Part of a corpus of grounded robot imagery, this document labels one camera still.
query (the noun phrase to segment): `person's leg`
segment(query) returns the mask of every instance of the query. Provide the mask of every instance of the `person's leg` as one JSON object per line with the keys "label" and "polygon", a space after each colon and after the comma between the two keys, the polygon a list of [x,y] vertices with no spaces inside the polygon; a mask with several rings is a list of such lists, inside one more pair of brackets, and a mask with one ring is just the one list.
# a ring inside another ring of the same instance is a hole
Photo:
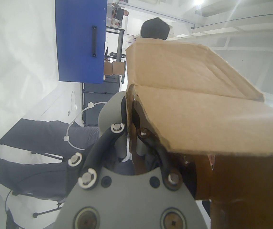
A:
{"label": "person's leg", "polygon": [[[15,148],[71,157],[79,150],[63,140],[68,123],[61,121],[33,121],[21,119],[1,139],[0,144]],[[69,129],[70,142],[78,148],[87,148],[99,138],[98,127],[72,125]]]}
{"label": "person's leg", "polygon": [[66,197],[66,164],[19,164],[0,159],[0,183],[13,193],[59,201]]}

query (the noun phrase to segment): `pipe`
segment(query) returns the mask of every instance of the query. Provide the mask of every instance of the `pipe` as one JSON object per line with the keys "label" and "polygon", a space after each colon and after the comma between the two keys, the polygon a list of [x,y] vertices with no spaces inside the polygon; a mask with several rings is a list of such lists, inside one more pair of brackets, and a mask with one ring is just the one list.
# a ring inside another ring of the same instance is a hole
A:
{"label": "pipe", "polygon": [[151,13],[154,13],[154,14],[157,14],[157,15],[160,15],[160,16],[163,16],[163,17],[166,17],[166,18],[168,17],[168,18],[174,19],[174,20],[176,20],[176,21],[181,21],[181,22],[185,22],[185,23],[188,23],[188,24],[193,24],[194,27],[195,27],[195,24],[194,24],[194,23],[191,23],[191,22],[186,21],[186,20],[183,20],[183,19],[175,18],[175,17],[168,16],[168,15],[164,15],[164,14],[161,14],[161,13],[158,13],[158,12],[154,12],[154,11],[150,11],[150,10],[147,10],[147,9],[142,9],[142,8],[135,7],[135,6],[132,6],[132,5],[125,4],[125,3],[121,3],[121,2],[119,2],[118,4],[125,5],[126,7],[136,8],[136,9],[138,9],[138,10],[143,10],[143,11],[151,12]]}
{"label": "pipe", "polygon": [[237,20],[241,20],[241,19],[248,19],[248,18],[260,17],[260,16],[272,16],[272,15],[273,14],[266,14],[266,15],[249,16],[249,17],[243,17],[243,18],[238,18],[238,19],[232,19],[232,20],[218,22],[218,23],[214,23],[214,24],[208,24],[208,25],[203,25],[203,26],[199,26],[199,27],[192,27],[192,30],[193,29],[202,28],[202,27],[205,27],[205,26],[215,25],[215,24],[222,24],[222,23],[227,23],[227,22],[233,22],[233,21],[237,21]]}

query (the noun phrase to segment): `small cardboard box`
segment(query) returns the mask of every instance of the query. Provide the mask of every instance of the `small cardboard box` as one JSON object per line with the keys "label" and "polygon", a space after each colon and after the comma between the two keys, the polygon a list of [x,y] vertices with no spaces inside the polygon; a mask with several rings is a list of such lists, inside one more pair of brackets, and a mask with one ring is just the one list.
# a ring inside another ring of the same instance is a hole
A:
{"label": "small cardboard box", "polygon": [[138,38],[126,54],[130,136],[135,100],[169,152],[194,155],[213,229],[273,228],[273,109],[263,94],[202,45]]}
{"label": "small cardboard box", "polygon": [[103,74],[104,75],[113,75],[112,69],[113,69],[113,64],[110,63],[110,62],[105,62],[104,63]]}
{"label": "small cardboard box", "polygon": [[125,63],[124,62],[105,62],[104,75],[124,75]]}
{"label": "small cardboard box", "polygon": [[125,74],[125,63],[124,62],[113,62],[113,70],[114,75],[124,75]]}

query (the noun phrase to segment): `black cable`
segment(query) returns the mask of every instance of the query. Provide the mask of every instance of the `black cable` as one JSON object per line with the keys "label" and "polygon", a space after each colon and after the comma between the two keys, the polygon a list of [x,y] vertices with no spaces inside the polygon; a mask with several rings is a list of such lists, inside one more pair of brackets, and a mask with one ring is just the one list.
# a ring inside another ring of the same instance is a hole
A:
{"label": "black cable", "polygon": [[[51,171],[49,171],[49,172],[55,172],[55,171],[63,171],[63,170],[51,170]],[[39,173],[36,173],[36,174],[32,174],[31,176],[25,177],[24,179],[22,179],[22,180],[19,181],[18,183],[20,183],[20,182],[26,180],[27,178],[33,177],[33,176],[35,176],[35,175],[43,174],[43,173],[45,173],[45,172],[39,172]],[[11,192],[12,192],[12,190],[10,190],[10,192],[8,193],[8,195],[7,195],[7,197],[6,197],[6,200],[5,200],[5,212],[6,212],[7,217],[8,217],[8,212],[7,212],[7,200],[8,200],[8,197],[9,197],[9,195],[10,195]],[[19,226],[17,223],[15,223],[15,224],[16,224],[19,228],[21,228],[21,229],[26,229],[26,228],[24,228],[24,227],[22,227],[22,226]]]}

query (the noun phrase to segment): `black handle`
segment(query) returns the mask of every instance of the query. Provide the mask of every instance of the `black handle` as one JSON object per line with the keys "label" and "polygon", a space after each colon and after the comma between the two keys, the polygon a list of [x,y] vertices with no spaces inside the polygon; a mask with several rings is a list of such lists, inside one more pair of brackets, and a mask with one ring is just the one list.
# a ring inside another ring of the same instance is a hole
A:
{"label": "black handle", "polygon": [[92,26],[92,57],[96,58],[97,26]]}

